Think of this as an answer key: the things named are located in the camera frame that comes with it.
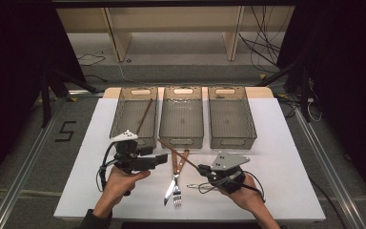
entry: floor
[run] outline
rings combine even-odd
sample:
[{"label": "floor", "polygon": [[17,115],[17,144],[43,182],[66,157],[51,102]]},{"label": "floor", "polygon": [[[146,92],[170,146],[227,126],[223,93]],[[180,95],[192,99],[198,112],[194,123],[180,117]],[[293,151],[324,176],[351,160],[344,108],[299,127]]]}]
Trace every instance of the floor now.
[{"label": "floor", "polygon": [[[275,45],[280,45],[283,35],[277,35]],[[252,32],[243,33],[243,36],[250,40],[256,37]],[[242,41],[238,43],[235,61],[228,61],[221,34],[215,32],[135,33],[122,63],[115,62],[106,34],[69,34],[69,37],[88,83],[99,89],[193,83],[252,86],[260,82],[264,74],[271,75],[267,71],[277,70],[251,53]],[[260,47],[258,50],[268,55],[266,49]],[[274,94],[285,94],[285,79],[283,77],[269,86]],[[41,100],[35,102],[12,153],[0,167],[0,207],[24,175],[19,193],[15,195],[17,198],[12,200],[12,207],[7,208],[5,216],[8,217],[3,220],[1,228],[73,228],[79,224],[52,215],[101,94],[78,94],[80,88],[72,84],[67,86],[72,93],[70,98],[51,96],[54,121],[49,128],[41,128],[42,104]],[[287,98],[295,100],[296,95]],[[324,114],[319,119],[320,110],[311,106],[315,121],[305,124],[296,103],[287,99],[279,101],[308,175],[339,212],[337,216],[330,201],[314,186],[327,219],[317,223],[281,224],[294,229],[343,228],[342,219],[347,228],[366,228],[366,185],[353,162],[348,160]],[[73,135],[70,141],[61,141],[69,136],[60,133],[66,122]],[[39,139],[44,139],[43,143],[35,145]],[[348,212],[348,203],[353,203],[356,208],[354,214]],[[114,222],[111,228],[121,227],[125,228],[127,224]]]}]

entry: hand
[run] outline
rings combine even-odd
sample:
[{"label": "hand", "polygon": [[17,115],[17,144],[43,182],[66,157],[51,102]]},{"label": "hand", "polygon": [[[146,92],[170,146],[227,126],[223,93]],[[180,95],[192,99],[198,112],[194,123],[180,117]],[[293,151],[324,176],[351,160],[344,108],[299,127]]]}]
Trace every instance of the hand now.
[{"label": "hand", "polygon": [[[244,184],[256,188],[256,184],[254,183],[254,178],[250,175],[245,173],[245,180],[243,181]],[[267,209],[266,205],[264,205],[263,199],[261,198],[258,192],[247,188],[240,188],[236,190],[234,193],[227,193],[223,190],[219,190],[222,195],[227,196],[231,200],[236,203],[242,209],[245,209],[251,212],[254,217],[256,218],[257,222],[261,226],[261,228],[268,228],[268,229],[279,229],[280,227],[275,222],[275,219],[270,214],[269,210]]]},{"label": "hand", "polygon": [[135,187],[135,183],[151,174],[150,171],[141,171],[137,174],[128,175],[113,166],[109,175],[102,197],[97,201],[93,214],[99,218],[106,218],[114,205],[121,201],[127,191]]}]

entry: white tabletop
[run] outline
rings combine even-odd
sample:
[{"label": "white tabletop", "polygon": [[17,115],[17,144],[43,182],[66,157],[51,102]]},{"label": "white tabletop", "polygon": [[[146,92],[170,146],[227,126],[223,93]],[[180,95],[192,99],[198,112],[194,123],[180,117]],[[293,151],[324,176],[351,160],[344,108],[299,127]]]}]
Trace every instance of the white tabletop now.
[{"label": "white tabletop", "polygon": [[[162,102],[158,101],[158,113]],[[207,98],[204,104],[204,142],[200,150],[191,150],[189,160],[194,164],[211,164],[218,150],[210,149]],[[250,98],[257,139],[249,150],[223,150],[243,154],[251,161],[241,165],[253,173],[263,185],[266,205],[279,221],[322,221],[325,219],[315,191],[308,179],[290,134],[284,115],[275,98]],[[91,118],[78,157],[73,165],[63,195],[54,216],[61,219],[81,219],[93,208],[101,193],[96,186],[96,173],[110,144],[109,134],[117,106],[115,98],[99,99]],[[115,150],[111,150],[108,160]],[[169,154],[159,142],[154,154]],[[254,217],[218,191],[200,194],[187,184],[200,184],[207,179],[186,163],[179,178],[182,207],[174,208],[170,199],[164,206],[163,198],[172,180],[172,160],[156,166],[152,174],[136,183],[129,197],[113,209],[113,218],[124,221],[249,221]]]}]

